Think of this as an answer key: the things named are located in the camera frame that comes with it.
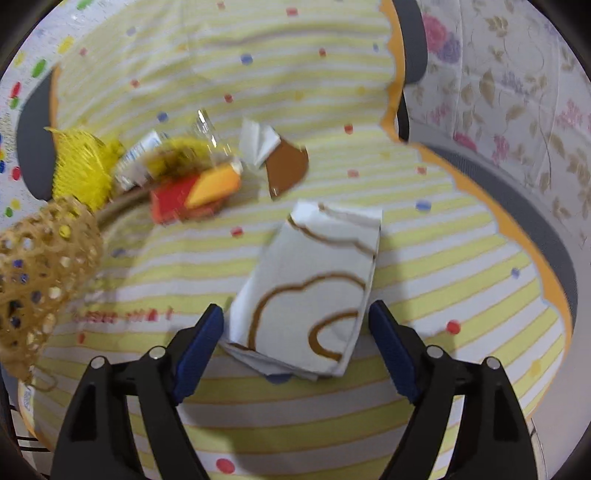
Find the white brown napkin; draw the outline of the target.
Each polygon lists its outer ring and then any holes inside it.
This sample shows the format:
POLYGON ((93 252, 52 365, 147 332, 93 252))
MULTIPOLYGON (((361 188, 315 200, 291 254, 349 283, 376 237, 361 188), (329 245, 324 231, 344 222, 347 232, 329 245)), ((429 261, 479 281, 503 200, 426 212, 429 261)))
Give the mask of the white brown napkin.
POLYGON ((345 374, 380 250, 383 211, 300 201, 225 315, 224 350, 263 375, 345 374))

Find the red orange snack wrapper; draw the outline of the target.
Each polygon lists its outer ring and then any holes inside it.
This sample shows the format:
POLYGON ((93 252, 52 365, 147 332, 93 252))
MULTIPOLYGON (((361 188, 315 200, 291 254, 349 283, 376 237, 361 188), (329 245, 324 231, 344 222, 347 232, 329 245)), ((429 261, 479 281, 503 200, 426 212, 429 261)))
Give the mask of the red orange snack wrapper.
POLYGON ((228 162, 167 181, 150 193, 151 217, 159 225, 214 215, 242 186, 242 164, 228 162))

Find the yellow mesh net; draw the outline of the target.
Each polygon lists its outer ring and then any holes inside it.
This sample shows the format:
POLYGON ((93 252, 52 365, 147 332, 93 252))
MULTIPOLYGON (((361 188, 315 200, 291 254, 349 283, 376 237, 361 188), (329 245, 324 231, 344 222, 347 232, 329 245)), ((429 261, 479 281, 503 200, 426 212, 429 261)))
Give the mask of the yellow mesh net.
POLYGON ((80 129, 46 127, 54 142, 54 199, 73 197, 92 211, 103 208, 113 185, 113 170, 125 149, 118 140, 104 142, 80 129))

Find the brown paper scrap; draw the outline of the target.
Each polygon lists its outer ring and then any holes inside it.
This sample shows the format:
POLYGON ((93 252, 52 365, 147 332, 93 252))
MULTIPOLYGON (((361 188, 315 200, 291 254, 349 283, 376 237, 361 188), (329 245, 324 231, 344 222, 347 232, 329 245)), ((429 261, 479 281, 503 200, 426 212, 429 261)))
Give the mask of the brown paper scrap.
POLYGON ((270 198, 279 199, 307 175, 308 150, 281 138, 280 144, 270 153, 264 165, 270 198))

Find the white paper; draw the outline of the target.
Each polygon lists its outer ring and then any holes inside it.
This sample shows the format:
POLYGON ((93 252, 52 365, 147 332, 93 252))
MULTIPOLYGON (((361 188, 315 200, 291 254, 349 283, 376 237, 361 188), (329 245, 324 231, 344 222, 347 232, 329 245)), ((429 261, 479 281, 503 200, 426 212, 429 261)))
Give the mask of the white paper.
POLYGON ((270 125, 260 124, 249 118, 242 119, 238 151, 249 166, 260 168, 270 154, 280 146, 280 135, 270 125))

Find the clear plastic wrapper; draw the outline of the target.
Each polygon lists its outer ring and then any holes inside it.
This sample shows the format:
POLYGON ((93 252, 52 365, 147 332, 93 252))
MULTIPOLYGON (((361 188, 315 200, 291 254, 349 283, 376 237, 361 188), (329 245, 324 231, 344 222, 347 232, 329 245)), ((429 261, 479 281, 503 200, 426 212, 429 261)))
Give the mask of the clear plastic wrapper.
POLYGON ((202 172, 235 160, 231 146, 217 134, 204 109, 199 109, 183 135, 167 136, 143 156, 153 179, 202 172))

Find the yellow striped seat cover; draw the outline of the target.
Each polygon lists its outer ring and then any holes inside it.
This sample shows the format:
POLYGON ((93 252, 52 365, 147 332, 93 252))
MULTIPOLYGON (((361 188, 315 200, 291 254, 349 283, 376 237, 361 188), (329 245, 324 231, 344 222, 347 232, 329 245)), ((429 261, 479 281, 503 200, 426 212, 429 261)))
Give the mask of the yellow striped seat cover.
POLYGON ((215 479, 374 479, 411 416, 361 314, 381 300, 427 343, 504 365, 531 415, 574 317, 523 220, 468 176, 406 144, 394 109, 502 166, 561 153, 554 54, 517 1, 424 1, 422 83, 383 1, 68 1, 2 79, 15 132, 55 80, 57 129, 136 145, 185 134, 199 110, 238 144, 245 121, 308 154, 287 193, 265 169, 211 219, 156 225, 147 206, 108 230, 100 269, 19 389, 26 426, 54 447, 95 355, 131 360, 204 312, 228 333, 179 410, 215 479))

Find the grey black chair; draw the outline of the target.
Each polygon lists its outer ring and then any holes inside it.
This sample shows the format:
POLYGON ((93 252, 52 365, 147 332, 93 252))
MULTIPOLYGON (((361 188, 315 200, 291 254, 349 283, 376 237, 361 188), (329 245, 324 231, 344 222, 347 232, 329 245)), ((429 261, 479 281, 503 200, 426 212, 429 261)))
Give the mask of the grey black chair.
POLYGON ((590 79, 541 1, 399 1, 404 134, 486 188, 580 318, 590 251, 590 79))

